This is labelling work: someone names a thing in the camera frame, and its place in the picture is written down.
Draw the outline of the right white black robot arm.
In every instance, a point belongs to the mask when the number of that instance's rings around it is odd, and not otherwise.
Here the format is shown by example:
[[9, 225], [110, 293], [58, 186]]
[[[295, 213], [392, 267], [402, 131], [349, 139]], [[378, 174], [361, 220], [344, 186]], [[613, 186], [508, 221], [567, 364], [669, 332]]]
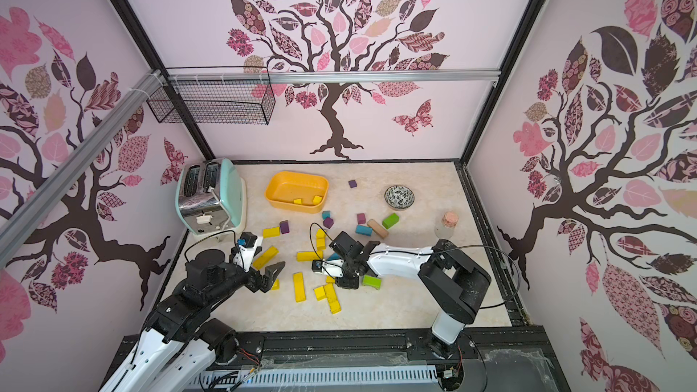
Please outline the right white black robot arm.
[[397, 276], [420, 281], [439, 305], [428, 331], [427, 348], [438, 359], [459, 353], [457, 341], [477, 314], [497, 305], [483, 304], [492, 278], [465, 250], [440, 239], [430, 247], [408, 249], [370, 241], [362, 244], [346, 232], [332, 238], [319, 228], [309, 232], [314, 253], [311, 269], [342, 290], [379, 289], [381, 279]]

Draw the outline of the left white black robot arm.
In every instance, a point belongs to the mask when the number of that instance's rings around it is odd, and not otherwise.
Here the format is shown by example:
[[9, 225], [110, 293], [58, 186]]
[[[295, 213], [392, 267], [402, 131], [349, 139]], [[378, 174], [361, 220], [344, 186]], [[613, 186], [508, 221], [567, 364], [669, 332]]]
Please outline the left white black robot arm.
[[242, 359], [261, 364], [259, 350], [246, 350], [236, 331], [213, 312], [238, 290], [269, 292], [282, 261], [257, 270], [261, 238], [243, 232], [228, 252], [208, 249], [185, 264], [185, 278], [146, 318], [136, 343], [103, 383], [103, 391], [183, 391], [213, 365]]

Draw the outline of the long yellow diagonal block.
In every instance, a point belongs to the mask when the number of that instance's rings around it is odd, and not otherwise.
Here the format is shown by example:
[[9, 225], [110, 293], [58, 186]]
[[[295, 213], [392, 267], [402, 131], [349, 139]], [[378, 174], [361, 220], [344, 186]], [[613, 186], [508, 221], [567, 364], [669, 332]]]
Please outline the long yellow diagonal block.
[[273, 260], [273, 259], [278, 255], [278, 253], [279, 253], [278, 249], [277, 249], [276, 247], [274, 247], [274, 246], [271, 246], [270, 248], [268, 248], [267, 250], [265, 250], [265, 252], [263, 252], [263, 254], [261, 254], [261, 256], [259, 256], [258, 258], [256, 258], [256, 259], [253, 261], [252, 266], [254, 266], [254, 268], [255, 268], [256, 270], [261, 270], [261, 269], [263, 269], [271, 260]]

